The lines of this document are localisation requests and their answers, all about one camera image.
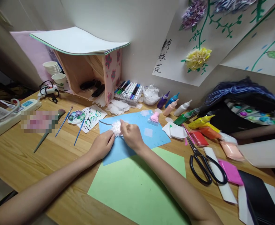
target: purple paint bottle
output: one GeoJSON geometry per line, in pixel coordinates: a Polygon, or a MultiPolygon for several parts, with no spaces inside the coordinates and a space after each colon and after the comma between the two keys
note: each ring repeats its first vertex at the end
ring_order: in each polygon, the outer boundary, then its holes
{"type": "Polygon", "coordinates": [[[157,108],[162,108],[162,107],[164,106],[164,104],[167,102],[168,97],[169,97],[169,92],[168,92],[167,94],[165,94],[165,95],[160,99],[160,101],[159,101],[158,104],[157,104],[157,108]]]}

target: black scissor handle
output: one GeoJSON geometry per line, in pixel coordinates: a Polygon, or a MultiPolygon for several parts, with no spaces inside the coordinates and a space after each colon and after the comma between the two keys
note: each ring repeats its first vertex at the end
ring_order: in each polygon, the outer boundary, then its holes
{"type": "MultiPolygon", "coordinates": [[[[205,159],[205,157],[204,157],[203,155],[200,155],[200,157],[203,159],[203,161],[204,161],[205,163],[207,163],[207,162],[206,162],[206,159],[205,159]]],[[[196,159],[198,165],[200,166],[201,170],[203,171],[203,173],[205,174],[206,178],[208,179],[208,181],[203,180],[203,179],[196,173],[196,171],[194,170],[193,159],[194,159],[194,156],[191,155],[191,156],[190,156],[190,159],[189,159],[189,165],[190,165],[190,169],[191,169],[191,171],[193,172],[194,176],[195,176],[202,184],[210,185],[210,184],[212,183],[212,179],[211,179],[209,173],[207,172],[207,170],[205,169],[205,167],[203,166],[203,164],[200,162],[200,160],[198,159],[198,157],[195,155],[195,159],[196,159]]]]}
{"type": "Polygon", "coordinates": [[[206,167],[207,167],[207,169],[209,170],[209,173],[211,174],[211,176],[213,177],[213,179],[214,179],[217,183],[219,183],[219,184],[226,184],[226,183],[228,183],[228,178],[227,178],[226,172],[225,172],[224,169],[221,167],[221,165],[220,165],[218,162],[216,162],[213,158],[211,158],[210,156],[206,155],[206,157],[218,167],[218,169],[221,171],[221,173],[222,173],[222,175],[223,175],[223,181],[219,181],[219,180],[215,177],[214,173],[212,172],[212,169],[211,169],[211,167],[208,165],[207,160],[204,159],[204,163],[206,164],[206,167]]]}

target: power strip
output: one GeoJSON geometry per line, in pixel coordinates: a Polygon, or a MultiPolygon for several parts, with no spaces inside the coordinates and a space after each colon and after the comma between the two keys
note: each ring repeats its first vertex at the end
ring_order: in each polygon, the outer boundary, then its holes
{"type": "Polygon", "coordinates": [[[42,103],[36,99],[30,99],[20,105],[21,110],[17,113],[12,113],[9,115],[9,118],[0,121],[0,135],[9,130],[13,125],[21,121],[21,112],[22,111],[34,111],[41,107],[42,103]]]}

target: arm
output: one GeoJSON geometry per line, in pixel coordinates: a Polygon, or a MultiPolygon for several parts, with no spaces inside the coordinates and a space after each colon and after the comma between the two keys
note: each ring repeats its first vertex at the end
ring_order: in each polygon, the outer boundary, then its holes
{"type": "Polygon", "coordinates": [[[20,192],[0,207],[0,225],[27,224],[82,171],[103,159],[110,151],[115,136],[112,131],[100,134],[89,151],[72,163],[20,192]]]}
{"type": "Polygon", "coordinates": [[[121,131],[128,146],[152,168],[176,202],[188,214],[192,224],[222,224],[206,199],[178,171],[146,144],[137,125],[121,120],[121,131]]]}

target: paintbrush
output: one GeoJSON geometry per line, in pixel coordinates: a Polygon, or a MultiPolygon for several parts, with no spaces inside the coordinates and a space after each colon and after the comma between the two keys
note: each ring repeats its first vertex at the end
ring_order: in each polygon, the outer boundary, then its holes
{"type": "Polygon", "coordinates": [[[62,122],[62,124],[61,124],[59,130],[57,131],[57,134],[55,135],[55,137],[58,135],[58,132],[59,132],[60,129],[62,128],[63,124],[65,123],[65,121],[66,121],[66,119],[68,118],[68,116],[69,116],[70,112],[72,111],[72,109],[73,109],[73,106],[71,106],[70,111],[69,111],[68,114],[66,115],[65,120],[62,122]]]}
{"type": "MultiPolygon", "coordinates": [[[[65,114],[65,110],[63,109],[59,109],[57,112],[57,121],[60,119],[60,117],[65,114]]],[[[37,149],[39,148],[39,146],[43,143],[43,141],[46,139],[46,137],[48,136],[49,133],[45,133],[44,136],[42,137],[42,139],[40,140],[40,142],[37,144],[37,147],[35,148],[35,150],[33,151],[33,153],[35,153],[37,151],[37,149]]]]}
{"type": "Polygon", "coordinates": [[[84,121],[85,121],[85,117],[84,117],[84,118],[83,118],[83,120],[82,120],[82,124],[81,124],[81,127],[80,127],[80,129],[79,129],[79,132],[78,132],[78,134],[77,134],[77,137],[76,137],[76,140],[75,140],[74,146],[75,146],[76,141],[77,141],[77,139],[78,139],[78,137],[79,137],[79,134],[80,134],[81,128],[82,128],[82,126],[83,126],[83,124],[84,124],[84,121]]]}

